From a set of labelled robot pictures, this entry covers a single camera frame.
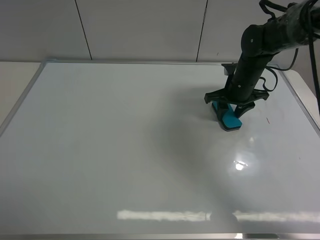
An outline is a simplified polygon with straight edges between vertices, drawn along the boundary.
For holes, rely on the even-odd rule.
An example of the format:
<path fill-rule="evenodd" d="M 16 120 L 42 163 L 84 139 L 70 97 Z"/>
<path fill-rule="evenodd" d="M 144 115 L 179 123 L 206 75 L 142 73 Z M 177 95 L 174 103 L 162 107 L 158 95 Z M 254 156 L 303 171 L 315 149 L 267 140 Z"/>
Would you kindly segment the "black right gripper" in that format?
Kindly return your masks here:
<path fill-rule="evenodd" d="M 269 93 L 266 90 L 255 89 L 257 80 L 240 77 L 234 74 L 227 77 L 224 88 L 208 92 L 204 95 L 206 104 L 212 102 L 217 119 L 224 125 L 235 125 L 235 117 L 240 118 L 246 112 L 255 108 L 255 101 L 267 100 Z M 237 105 L 235 110 L 230 104 Z"/>

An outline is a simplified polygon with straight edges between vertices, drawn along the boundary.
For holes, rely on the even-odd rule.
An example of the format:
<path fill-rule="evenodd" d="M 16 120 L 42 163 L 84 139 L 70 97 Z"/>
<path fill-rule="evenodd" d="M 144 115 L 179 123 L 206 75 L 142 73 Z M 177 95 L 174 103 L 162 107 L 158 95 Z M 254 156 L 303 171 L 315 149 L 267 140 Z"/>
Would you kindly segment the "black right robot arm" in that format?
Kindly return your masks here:
<path fill-rule="evenodd" d="M 261 0 L 260 8 L 270 15 L 263 25 L 252 24 L 241 37 L 241 55 L 237 63 L 224 63 L 227 76 L 224 88 L 208 92 L 204 101 L 211 104 L 220 126 L 225 131 L 238 130 L 240 117 L 255 107 L 255 101 L 267 100 L 271 89 L 265 85 L 256 89 L 264 70 L 274 76 L 277 67 L 269 66 L 274 56 L 282 51 L 308 46 L 311 72 L 316 97 L 320 97 L 314 42 L 320 38 L 320 8 L 315 0 L 290 3 L 281 6 L 269 0 Z"/>

